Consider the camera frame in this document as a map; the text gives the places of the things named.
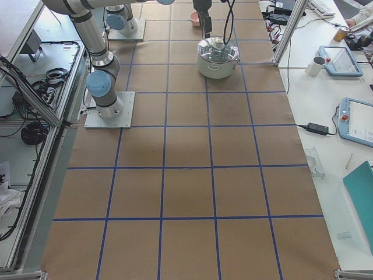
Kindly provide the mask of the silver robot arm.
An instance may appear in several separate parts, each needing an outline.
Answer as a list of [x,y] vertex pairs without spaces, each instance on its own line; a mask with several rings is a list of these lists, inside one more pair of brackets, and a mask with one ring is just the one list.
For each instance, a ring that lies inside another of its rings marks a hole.
[[[209,38],[212,32],[212,20],[208,10],[212,7],[211,0],[193,0],[193,8],[196,11],[200,26],[203,29],[204,38]],[[137,25],[132,22],[133,14],[130,4],[106,6],[104,10],[107,12],[107,24],[110,28],[123,31],[127,24],[133,23],[134,26],[129,30],[135,31]]]
[[92,15],[100,7],[126,8],[133,1],[44,1],[54,12],[68,15],[85,45],[94,72],[86,79],[86,87],[96,102],[97,113],[102,118],[113,118],[122,114],[124,105],[115,91],[120,69],[119,59],[108,49]]

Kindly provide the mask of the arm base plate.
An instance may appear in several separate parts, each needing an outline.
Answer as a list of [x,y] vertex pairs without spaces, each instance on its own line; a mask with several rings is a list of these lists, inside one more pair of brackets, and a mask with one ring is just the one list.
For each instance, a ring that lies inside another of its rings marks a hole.
[[110,29],[109,40],[143,41],[145,35],[146,19],[133,18],[123,30]]
[[87,129],[129,129],[132,124],[135,92],[116,92],[117,100],[109,107],[96,106],[91,99],[90,106],[94,109],[87,112],[85,128]]

